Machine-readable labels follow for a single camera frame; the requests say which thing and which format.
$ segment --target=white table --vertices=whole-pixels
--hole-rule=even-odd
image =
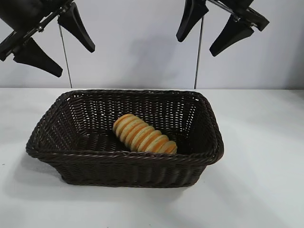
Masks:
[[[0,89],[1,228],[303,228],[304,91],[198,90],[225,155],[186,189],[71,186],[25,144],[68,89]]]

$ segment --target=wicker basket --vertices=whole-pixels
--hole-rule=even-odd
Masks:
[[[133,113],[177,142],[176,155],[130,152],[112,132]],[[75,185],[176,188],[193,185],[223,155],[209,102],[196,92],[84,90],[62,94],[42,117],[27,153]]]

